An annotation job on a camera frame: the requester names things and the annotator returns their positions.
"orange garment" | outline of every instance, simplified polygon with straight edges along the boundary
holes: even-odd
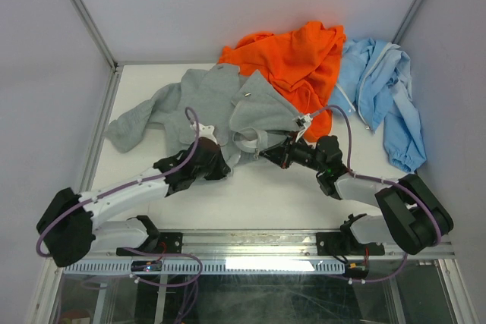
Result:
[[[344,27],[325,29],[312,21],[300,30],[275,35],[254,33],[241,39],[235,49],[226,46],[219,63],[237,64],[240,73],[250,76],[256,70],[301,113],[317,111],[327,105],[339,75]],[[315,142],[329,134],[332,114],[317,116],[305,133]]]

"blue cloth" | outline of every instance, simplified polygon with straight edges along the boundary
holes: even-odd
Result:
[[[384,121],[384,147],[390,163],[411,172],[426,160],[418,110],[412,104],[410,57],[398,45],[350,40],[329,104],[356,111],[373,131]]]

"folded fabric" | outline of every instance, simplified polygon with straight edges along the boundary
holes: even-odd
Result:
[[[266,131],[298,130],[294,122],[297,109],[259,71],[250,77],[241,77],[238,72],[239,67],[232,64],[218,64],[210,71],[188,70],[180,83],[163,87],[112,121],[106,137],[119,152],[126,153],[142,141],[149,124],[163,125],[166,152],[173,155],[194,141],[184,113],[185,107],[191,106],[201,124],[215,127],[223,157],[233,167],[241,157],[240,141],[247,146],[244,152],[254,153],[284,138],[268,137]]]
[[[246,36],[235,49],[225,47],[220,63],[237,64],[243,75],[259,70],[275,89],[303,114],[327,105],[339,74],[342,26],[324,28],[312,21],[299,30],[275,35],[262,32]],[[316,117],[305,133],[315,142],[330,132],[331,112]]]
[[[398,45],[363,39],[344,45],[339,79],[329,104],[355,112],[375,131],[384,120],[390,163],[411,172],[426,160],[418,110],[412,104],[410,57]]]

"gray cloth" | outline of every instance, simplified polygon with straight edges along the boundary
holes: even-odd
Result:
[[[264,79],[259,71],[239,75],[233,64],[217,64],[211,70],[188,70],[180,83],[171,83],[132,110],[112,121],[106,137],[126,153],[144,137],[148,124],[166,129],[166,149],[173,155],[194,141],[194,131],[185,117],[192,107],[204,125],[215,127],[215,136],[226,162],[232,167],[241,151],[255,153],[280,142],[281,135],[267,131],[297,131],[297,109]],[[245,140],[256,138],[255,148]]]

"white table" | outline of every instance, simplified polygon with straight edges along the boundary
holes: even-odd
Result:
[[[125,66],[110,121],[149,99],[160,87],[179,82],[189,68],[209,70],[212,64]],[[399,178],[404,172],[389,164],[383,149],[383,125],[373,134],[359,117],[351,119],[352,167],[368,175]],[[121,154],[105,140],[93,189],[129,178],[166,157],[165,131],[147,130],[144,140]],[[334,117],[331,134],[347,156],[346,124]],[[114,220],[148,215],[160,229],[317,229],[338,228],[351,213],[376,214],[377,208],[326,197],[315,171],[300,165],[282,170],[260,159],[237,166],[231,178],[193,186],[168,199],[136,206]]]

